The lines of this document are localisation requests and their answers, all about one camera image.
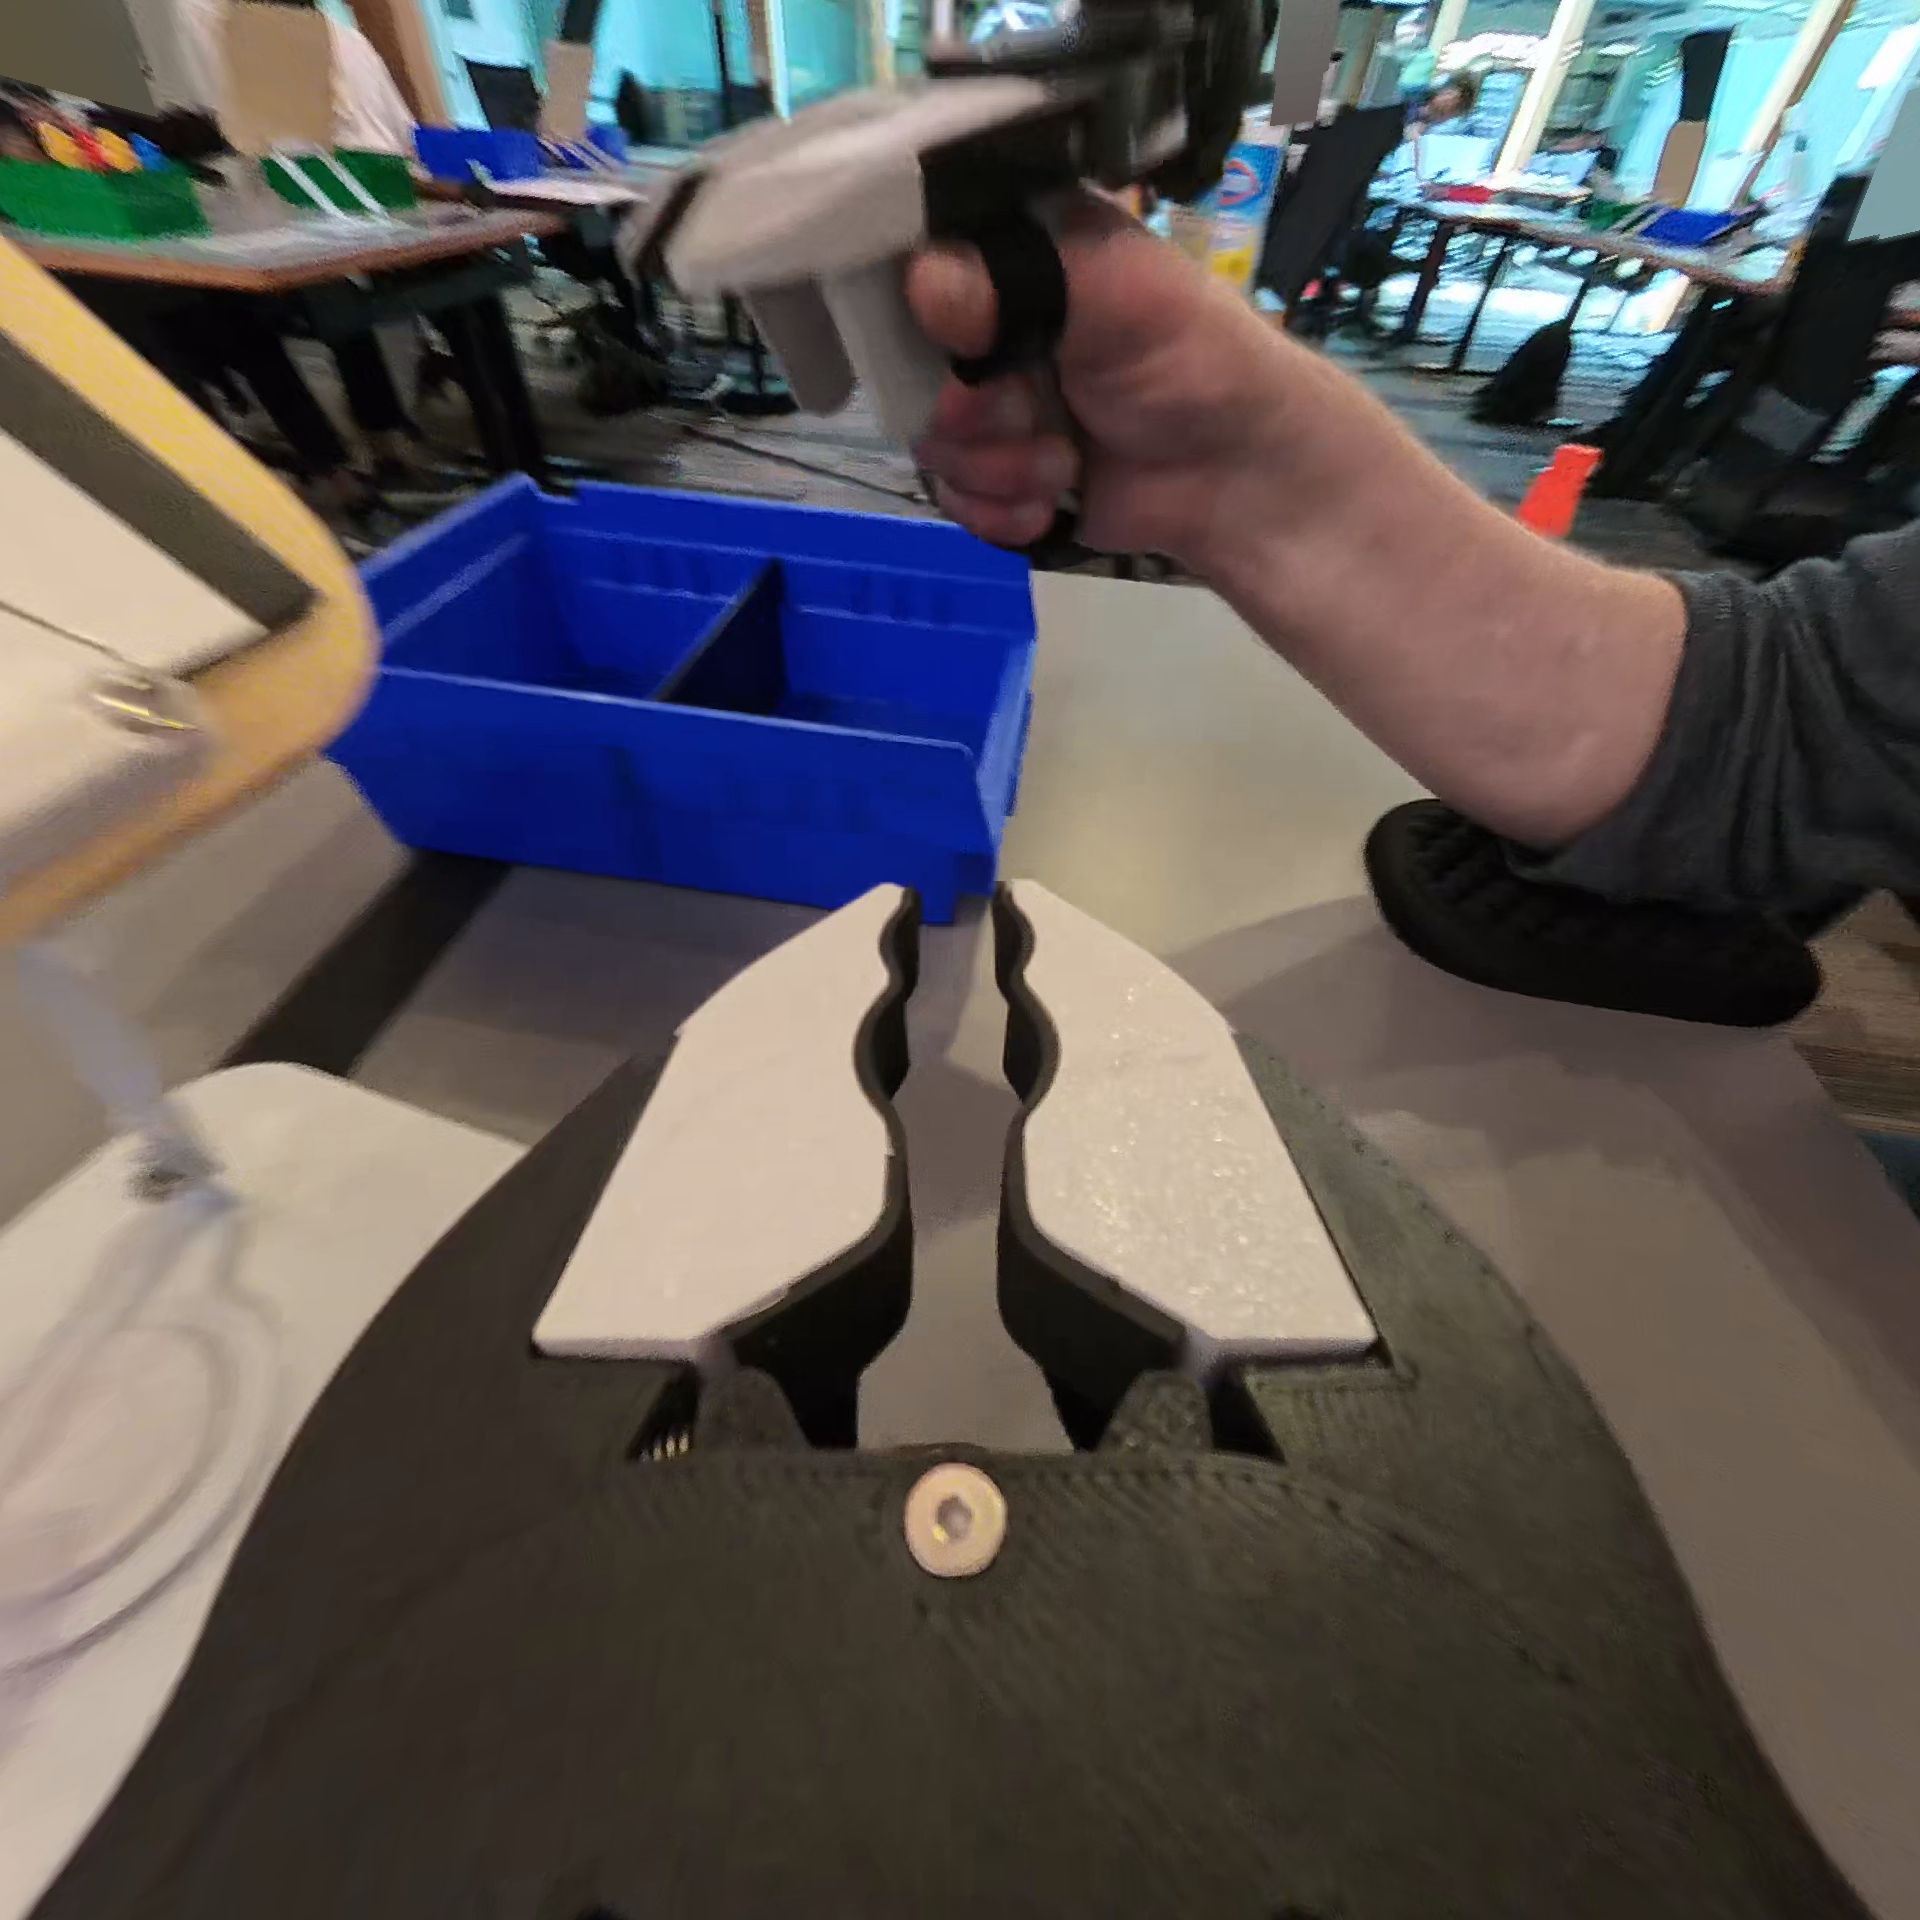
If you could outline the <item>wooden stand board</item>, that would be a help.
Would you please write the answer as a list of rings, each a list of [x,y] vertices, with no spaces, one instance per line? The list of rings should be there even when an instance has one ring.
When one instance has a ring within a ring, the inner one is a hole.
[[[362,710],[377,640],[349,559],[307,505],[7,244],[5,339],[315,591],[297,630],[190,676],[5,622],[0,926],[14,950],[321,757]]]

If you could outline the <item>black wrist rest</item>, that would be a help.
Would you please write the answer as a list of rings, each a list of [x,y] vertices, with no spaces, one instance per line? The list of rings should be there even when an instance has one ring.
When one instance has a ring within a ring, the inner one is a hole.
[[[1810,941],[1749,911],[1623,908],[1511,874],[1506,845],[1442,803],[1399,803],[1365,839],[1384,926],[1479,990],[1765,1031],[1822,993]]]

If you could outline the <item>wooden desk with green bins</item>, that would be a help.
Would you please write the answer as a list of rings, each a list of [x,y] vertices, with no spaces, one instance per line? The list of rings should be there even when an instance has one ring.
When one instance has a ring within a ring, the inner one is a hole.
[[[548,208],[430,204],[394,219],[315,216],[145,243],[5,228],[5,244],[55,275],[132,281],[145,299],[158,287],[280,299],[321,343],[423,315],[454,355],[489,475],[551,485],[502,299],[534,281],[537,244],[565,228]]]

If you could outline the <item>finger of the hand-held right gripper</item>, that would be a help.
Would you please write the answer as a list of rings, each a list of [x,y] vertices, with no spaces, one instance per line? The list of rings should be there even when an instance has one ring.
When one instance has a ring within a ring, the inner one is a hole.
[[[931,156],[1013,129],[1045,108],[1048,88],[1039,80],[929,80],[849,91],[789,120],[747,127],[694,156],[678,193],[663,204],[651,237],[663,243],[667,275],[687,299],[736,299],[757,325],[757,248],[789,208],[786,174],[796,166],[904,150],[922,171],[929,204]]]
[[[801,411],[834,417],[869,396],[893,444],[919,444],[947,388],[947,359],[905,299],[929,237],[911,156],[838,158],[786,174],[789,208],[757,248],[757,328]]]

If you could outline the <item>person's right forearm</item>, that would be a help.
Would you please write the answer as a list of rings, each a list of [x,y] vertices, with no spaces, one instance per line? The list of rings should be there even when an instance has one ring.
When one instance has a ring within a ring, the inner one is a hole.
[[[1525,874],[1830,914],[1920,880],[1918,524],[1765,581],[1542,539],[1322,355],[1267,343],[1211,581]]]

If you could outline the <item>orange traffic cone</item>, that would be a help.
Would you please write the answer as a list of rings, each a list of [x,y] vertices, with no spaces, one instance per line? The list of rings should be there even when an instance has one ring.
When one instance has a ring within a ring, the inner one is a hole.
[[[1604,452],[1587,439],[1562,439],[1547,472],[1535,475],[1517,505],[1517,524],[1542,539],[1565,539]]]

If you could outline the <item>blue plastic bin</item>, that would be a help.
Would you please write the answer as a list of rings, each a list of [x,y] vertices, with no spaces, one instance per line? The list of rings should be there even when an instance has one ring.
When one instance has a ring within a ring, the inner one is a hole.
[[[506,478],[362,565],[331,760],[416,853],[929,921],[990,900],[1037,574],[941,520]]]

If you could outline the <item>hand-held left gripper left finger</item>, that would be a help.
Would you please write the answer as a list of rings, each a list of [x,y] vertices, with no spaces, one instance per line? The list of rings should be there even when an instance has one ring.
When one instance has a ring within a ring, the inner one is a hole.
[[[767,1370],[815,1448],[858,1448],[911,1308],[905,1002],[922,908],[882,880],[683,1026],[548,1291],[548,1360]]]

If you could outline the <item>white metal stand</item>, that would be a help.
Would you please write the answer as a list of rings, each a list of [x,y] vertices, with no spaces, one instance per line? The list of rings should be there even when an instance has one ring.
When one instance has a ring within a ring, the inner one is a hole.
[[[5,1221],[5,1916],[155,1735],[349,1344],[515,1146],[343,1077],[168,1084],[61,941],[5,941],[111,1137]]]

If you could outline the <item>black bordered white sheet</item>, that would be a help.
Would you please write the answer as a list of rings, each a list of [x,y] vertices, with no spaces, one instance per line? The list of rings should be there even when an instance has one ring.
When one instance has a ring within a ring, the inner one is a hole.
[[[0,611],[16,631],[190,676],[297,630],[315,591],[26,346],[0,350]]]

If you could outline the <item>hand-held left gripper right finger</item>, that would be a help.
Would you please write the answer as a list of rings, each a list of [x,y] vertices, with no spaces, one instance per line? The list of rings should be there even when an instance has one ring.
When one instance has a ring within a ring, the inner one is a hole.
[[[1171,964],[1039,880],[994,892],[1020,1099],[998,1315],[1073,1452],[1145,1378],[1248,1424],[1248,1367],[1377,1360],[1381,1329],[1228,1015]]]

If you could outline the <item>small blue bin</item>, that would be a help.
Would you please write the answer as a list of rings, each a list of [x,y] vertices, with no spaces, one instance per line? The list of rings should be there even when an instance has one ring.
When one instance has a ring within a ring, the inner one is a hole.
[[[473,174],[521,185],[546,174],[546,146],[521,129],[433,129],[416,127],[416,164],[430,180],[468,185]]]

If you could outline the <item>green bin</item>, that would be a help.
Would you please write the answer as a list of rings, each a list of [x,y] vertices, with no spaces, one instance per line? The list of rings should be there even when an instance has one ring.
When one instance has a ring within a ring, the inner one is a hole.
[[[272,150],[256,158],[266,186],[299,211],[381,219],[422,204],[409,158],[365,150]]]
[[[202,237],[198,186],[180,166],[83,171],[0,158],[0,216],[22,235],[83,243]]]

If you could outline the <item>person's right hand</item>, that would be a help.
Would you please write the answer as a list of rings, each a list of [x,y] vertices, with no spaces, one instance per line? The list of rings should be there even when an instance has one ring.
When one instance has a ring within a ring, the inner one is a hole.
[[[1102,553],[1158,553],[1230,594],[1381,478],[1381,411],[1322,355],[1106,195],[1055,235],[1067,319],[1051,375],[947,377],[914,460],[941,509],[1029,544],[1076,500]]]

